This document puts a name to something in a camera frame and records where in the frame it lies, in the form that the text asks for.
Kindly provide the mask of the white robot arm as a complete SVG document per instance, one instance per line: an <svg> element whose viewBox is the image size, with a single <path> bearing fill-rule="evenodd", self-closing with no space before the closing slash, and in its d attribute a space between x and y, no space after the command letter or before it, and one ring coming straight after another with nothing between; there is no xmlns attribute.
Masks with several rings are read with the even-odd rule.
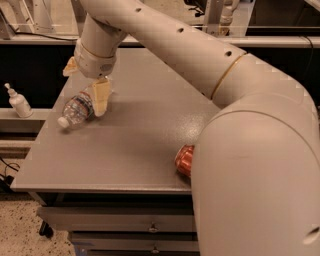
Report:
<svg viewBox="0 0 320 256"><path fill-rule="evenodd" d="M75 60L111 73L133 36L220 107L201 132L191 186L201 256L320 256L320 148L315 104L296 80L140 0L79 0Z"/></svg>

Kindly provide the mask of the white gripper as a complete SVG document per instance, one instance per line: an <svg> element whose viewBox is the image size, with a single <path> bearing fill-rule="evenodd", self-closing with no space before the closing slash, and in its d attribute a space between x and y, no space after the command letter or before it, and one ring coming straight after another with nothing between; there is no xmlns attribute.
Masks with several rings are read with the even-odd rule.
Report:
<svg viewBox="0 0 320 256"><path fill-rule="evenodd" d="M116 57L99 57L90 53L78 39L74 50L74 57L71 57L63 69L63 76L69 77L78 70L87 78L100 78L112 73ZM110 96L110 81L108 78L101 78L92 84L93 108L97 117L103 116L107 111L108 99Z"/></svg>

